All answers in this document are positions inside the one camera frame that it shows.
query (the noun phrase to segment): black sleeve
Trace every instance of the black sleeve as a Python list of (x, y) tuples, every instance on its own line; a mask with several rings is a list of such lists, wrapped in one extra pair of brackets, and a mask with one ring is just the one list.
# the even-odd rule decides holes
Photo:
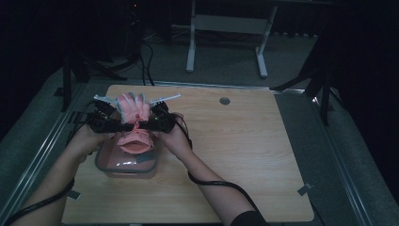
[(231, 226), (270, 226), (256, 211), (246, 211), (237, 216)]

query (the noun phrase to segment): wooden tabletop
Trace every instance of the wooden tabletop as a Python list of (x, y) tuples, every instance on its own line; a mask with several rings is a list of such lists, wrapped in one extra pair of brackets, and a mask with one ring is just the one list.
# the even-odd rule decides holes
[[(310, 221), (313, 212), (273, 93), (265, 89), (183, 88), (115, 85), (106, 95), (146, 94), (184, 114), (194, 152), (225, 180), (240, 185), (269, 222)], [(227, 97), (229, 105), (219, 100)], [(92, 155), (75, 177), (79, 200), (68, 199), (64, 223), (220, 222), (184, 165), (160, 150), (151, 179), (110, 178)]]

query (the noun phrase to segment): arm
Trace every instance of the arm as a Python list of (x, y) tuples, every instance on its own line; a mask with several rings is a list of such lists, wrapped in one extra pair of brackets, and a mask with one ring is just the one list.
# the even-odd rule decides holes
[[(169, 134), (154, 133), (165, 144), (195, 178), (201, 181), (224, 181), (196, 156), (190, 148), (182, 130), (175, 126)], [(199, 186), (205, 199), (210, 203), (224, 225), (246, 211), (254, 211), (247, 199), (236, 189), (226, 186)]]
[[(23, 208), (48, 199), (63, 190), (75, 176), (79, 164), (106, 138), (107, 135), (95, 134), (88, 125), (80, 128)], [(23, 216), (11, 225), (60, 225), (66, 200), (67, 196), (64, 196)]]

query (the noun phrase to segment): white stand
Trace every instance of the white stand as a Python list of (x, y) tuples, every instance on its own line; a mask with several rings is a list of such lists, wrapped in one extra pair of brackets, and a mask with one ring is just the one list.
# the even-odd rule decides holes
[(258, 60), (258, 67), (261, 77), (267, 77), (267, 70), (264, 63), (264, 47), (267, 43), (273, 20), (277, 12), (277, 7), (272, 7), (268, 20), (237, 18), (237, 17), (221, 17), (210, 15), (196, 15), (196, 0), (192, 0), (191, 6), (191, 26), (190, 26), (190, 46), (188, 48), (187, 67), (188, 73), (194, 71), (194, 60), (196, 54), (196, 29), (212, 30), (222, 32), (237, 32), (263, 35), (263, 41), (259, 47), (255, 48), (255, 54)]

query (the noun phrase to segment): gray carpet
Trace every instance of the gray carpet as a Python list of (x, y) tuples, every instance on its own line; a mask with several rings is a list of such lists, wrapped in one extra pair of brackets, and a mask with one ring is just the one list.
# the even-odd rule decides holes
[[(156, 36), (146, 39), (153, 48), (151, 75), (155, 85), (163, 82), (195, 83), (238, 87), (273, 87), (296, 77), (314, 45), (315, 39), (285, 36), (269, 38), (265, 52), (269, 76), (259, 76), (254, 54), (254, 37), (246, 42), (213, 43), (199, 39), (195, 71), (185, 72), (188, 51), (187, 36), (179, 36), (173, 43), (164, 43)], [(144, 60), (148, 62), (151, 51), (142, 47)], [(101, 75), (94, 75), (87, 85), (73, 83), (76, 103), (71, 110), (80, 110), (94, 94), (105, 94), (111, 84), (140, 84), (141, 65), (137, 64), (121, 76), (126, 82), (116, 82)], [(19, 178), (40, 149), (40, 145), (51, 132), (52, 126), (67, 113), (61, 113), (62, 99), (53, 96), (62, 81), (61, 71), (53, 74), (20, 120), (0, 144), (0, 203), (6, 205)], [(294, 86), (304, 89), (308, 81)], [(332, 100), (334, 111), (328, 113), (330, 126), (326, 128), (317, 116), (317, 107), (306, 96), (277, 94), (284, 125), (293, 146), (295, 157), (305, 183), (314, 188), (309, 195), (326, 225), (369, 225), (358, 221), (353, 204), (348, 199), (350, 192), (344, 186), (334, 147), (343, 157), (343, 162), (353, 177), (354, 184), (364, 200), (372, 225), (397, 225), (399, 211), (391, 194), (376, 170), (373, 159), (347, 112)], [(38, 185), (51, 164), (65, 145), (71, 126), (66, 124), (60, 131), (57, 142), (49, 152), (47, 160), (39, 171), (32, 189)], [(286, 225), (321, 225), (321, 219), (306, 223)]]

